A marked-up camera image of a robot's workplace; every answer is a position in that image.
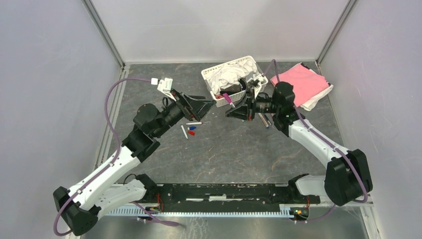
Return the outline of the red white marker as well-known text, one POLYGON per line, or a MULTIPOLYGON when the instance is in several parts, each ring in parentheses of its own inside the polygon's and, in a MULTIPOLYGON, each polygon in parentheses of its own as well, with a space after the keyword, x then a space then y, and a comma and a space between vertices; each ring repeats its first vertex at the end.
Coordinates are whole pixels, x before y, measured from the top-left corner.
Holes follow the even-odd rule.
POLYGON ((199 122, 187 122, 186 125, 202 125, 203 122, 199 121, 199 122))

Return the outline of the white plastic basket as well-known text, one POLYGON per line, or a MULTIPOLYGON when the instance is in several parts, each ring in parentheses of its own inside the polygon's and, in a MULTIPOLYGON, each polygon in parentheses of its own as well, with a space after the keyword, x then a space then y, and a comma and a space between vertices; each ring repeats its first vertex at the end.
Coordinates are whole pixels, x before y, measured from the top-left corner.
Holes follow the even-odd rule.
POLYGON ((246 82, 257 80, 255 93, 262 92, 269 82, 252 56, 244 56, 206 68, 201 71, 201 75, 218 108, 228 105, 228 101, 222 96, 223 91, 229 87, 240 86, 241 79, 245 79, 246 82))

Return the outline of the black pen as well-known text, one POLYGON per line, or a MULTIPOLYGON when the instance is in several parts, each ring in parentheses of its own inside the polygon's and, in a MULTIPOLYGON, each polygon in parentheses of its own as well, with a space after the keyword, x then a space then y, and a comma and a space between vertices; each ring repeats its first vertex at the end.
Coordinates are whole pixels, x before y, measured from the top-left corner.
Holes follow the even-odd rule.
POLYGON ((266 128, 269 128, 269 125, 267 124, 267 121, 265 120, 265 118, 262 116, 261 113, 258 113, 259 117, 261 118, 262 122, 264 123, 266 128))

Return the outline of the white marker pen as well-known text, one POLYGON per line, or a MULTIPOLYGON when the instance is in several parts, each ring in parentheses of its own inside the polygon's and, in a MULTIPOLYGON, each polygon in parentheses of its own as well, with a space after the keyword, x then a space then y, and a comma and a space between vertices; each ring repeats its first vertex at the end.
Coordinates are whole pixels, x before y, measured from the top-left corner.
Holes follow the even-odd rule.
POLYGON ((184 137, 185 137, 186 139, 188 139, 187 131, 185 130, 184 126, 183 126, 183 125, 180 125, 180 127, 181 127, 181 129, 182 129, 182 132, 183 132, 183 134, 184 134, 184 137))

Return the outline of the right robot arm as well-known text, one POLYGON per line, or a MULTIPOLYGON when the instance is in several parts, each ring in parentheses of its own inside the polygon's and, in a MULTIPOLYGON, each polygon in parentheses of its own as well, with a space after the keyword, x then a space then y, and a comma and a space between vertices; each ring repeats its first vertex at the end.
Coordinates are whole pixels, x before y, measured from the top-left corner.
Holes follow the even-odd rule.
POLYGON ((256 95, 249 88, 225 115, 253 120, 257 113, 270 113, 278 131, 305 147, 325 167, 324 176, 301 176, 288 188, 291 202, 300 203, 307 195, 327 196, 336 206, 367 202, 373 184, 365 153, 349 150, 325 136, 299 112, 294 100, 294 87, 287 82, 277 83, 271 97, 256 95))

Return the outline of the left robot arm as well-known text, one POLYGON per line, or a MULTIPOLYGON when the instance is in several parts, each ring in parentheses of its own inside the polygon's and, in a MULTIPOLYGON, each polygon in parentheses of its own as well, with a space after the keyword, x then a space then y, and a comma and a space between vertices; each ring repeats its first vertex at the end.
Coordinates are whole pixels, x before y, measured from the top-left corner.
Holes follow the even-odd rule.
POLYGON ((108 212, 133 201, 150 203, 156 189, 140 179, 110 187, 130 169, 145 161, 160 146, 158 138, 181 119, 200 121, 216 104, 201 96, 189 96, 171 89, 169 103, 159 110, 154 104, 141 105, 133 118, 134 127, 116 151, 95 171, 70 188, 53 193, 58 215, 53 230, 57 236, 88 232, 108 212))

